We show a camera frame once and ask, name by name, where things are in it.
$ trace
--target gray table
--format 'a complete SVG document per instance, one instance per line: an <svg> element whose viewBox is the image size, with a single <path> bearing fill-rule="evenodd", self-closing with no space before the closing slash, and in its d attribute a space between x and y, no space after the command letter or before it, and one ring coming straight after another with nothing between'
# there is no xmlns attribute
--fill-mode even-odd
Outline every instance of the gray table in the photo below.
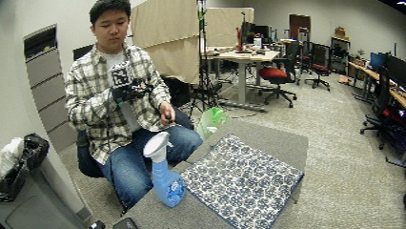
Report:
<svg viewBox="0 0 406 229"><path fill-rule="evenodd" d="M234 134L248 145L274 156L278 160L305 172L309 141L302 135L295 135L238 120L229 120L214 135L204 142L186 161L178 163L174 171L178 173L200 160L209 152L210 146L221 137ZM298 185L291 199L277 219L274 228L285 228L289 219L294 218L291 206L299 197ZM122 218L133 218L140 228L232 228L214 212L188 192L181 203L169 208L157 198L153 189L126 212Z"/></svg>

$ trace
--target white spray nozzle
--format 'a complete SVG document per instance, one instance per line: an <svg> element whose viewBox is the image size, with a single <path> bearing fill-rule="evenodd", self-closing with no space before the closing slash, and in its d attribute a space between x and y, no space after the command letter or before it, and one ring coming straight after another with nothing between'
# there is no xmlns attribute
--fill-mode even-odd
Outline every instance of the white spray nozzle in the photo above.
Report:
<svg viewBox="0 0 406 229"><path fill-rule="evenodd" d="M166 146L169 142L169 133L161 132L152 137L144 147L144 156L150 157L152 161L158 163L166 158Z"/></svg>

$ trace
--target black chair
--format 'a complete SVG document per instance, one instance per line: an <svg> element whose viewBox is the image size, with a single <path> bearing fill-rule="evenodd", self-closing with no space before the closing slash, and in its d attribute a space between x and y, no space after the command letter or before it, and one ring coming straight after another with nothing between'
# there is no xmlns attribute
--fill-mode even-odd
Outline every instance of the black chair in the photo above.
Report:
<svg viewBox="0 0 406 229"><path fill-rule="evenodd" d="M294 65L295 65L295 60L297 60L297 53L299 51L299 43L298 41L291 41L288 44L286 47L286 54L284 58L276 58L273 60L273 63L277 64L278 68L276 67L264 67L262 69L258 70L258 75L261 76L262 79L269 81L270 84L276 84L277 88L270 88L270 89L260 89L258 90L258 95L262 95L264 92L272 92L265 97L264 104L269 104L269 99L273 95L280 98L280 95L289 101L289 108L293 108L293 102L290 98L286 96L288 94L293 95L293 100L297 99L295 93L291 93L289 91L285 91L281 89L281 84L285 83L294 83L295 82L295 71L294 71Z"/></svg>
<svg viewBox="0 0 406 229"><path fill-rule="evenodd" d="M310 41L303 41L303 45L301 46L301 74L306 71L311 74L311 44Z"/></svg>
<svg viewBox="0 0 406 229"><path fill-rule="evenodd" d="M330 91L329 82L321 79L321 76L329 76L331 73L331 51L329 46L311 44L311 71L317 74L317 78L305 79L305 83L311 81L313 88L322 84L327 87L327 91Z"/></svg>
<svg viewBox="0 0 406 229"><path fill-rule="evenodd" d="M362 135L366 130L378 131L379 137L379 150L383 149L385 141L389 140L391 143L395 141L395 135L399 128L405 127L405 121L398 114L398 110L391 105L391 83L389 77L389 71L385 67L379 68L379 94L377 95L371 111L373 114L366 114L366 121L363 122L365 128L361 129L359 134Z"/></svg>

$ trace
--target white t-shirt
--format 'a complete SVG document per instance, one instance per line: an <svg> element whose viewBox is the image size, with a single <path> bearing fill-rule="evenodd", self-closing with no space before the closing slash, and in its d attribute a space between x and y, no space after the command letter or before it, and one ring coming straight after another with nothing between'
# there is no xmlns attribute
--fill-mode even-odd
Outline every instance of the white t-shirt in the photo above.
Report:
<svg viewBox="0 0 406 229"><path fill-rule="evenodd" d="M108 70L114 65L121 64L124 62L124 53L122 52L120 52L118 54L102 53L101 55L106 60L106 69ZM108 80L109 80L109 85L113 86L113 79L109 78ZM138 131L141 129L141 125L137 121L136 114L133 114L130 106L126 101L121 104L121 113L122 113L122 116L128 123L130 132Z"/></svg>

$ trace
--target plaid shirt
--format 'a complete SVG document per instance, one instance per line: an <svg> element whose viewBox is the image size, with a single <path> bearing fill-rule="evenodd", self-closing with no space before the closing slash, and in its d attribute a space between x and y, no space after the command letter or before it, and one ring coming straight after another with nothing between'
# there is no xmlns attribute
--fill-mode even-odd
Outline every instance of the plaid shirt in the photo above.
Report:
<svg viewBox="0 0 406 229"><path fill-rule="evenodd" d="M168 87L154 69L148 53L138 47L124 47L136 77L153 87L149 94L130 102L130 108L142 128L158 132L166 127L160 122L158 106L170 101ZM132 133L113 100L106 73L106 61L96 45L79 58L65 77L68 121L77 130L87 130L92 156L104 164L109 153L132 141Z"/></svg>

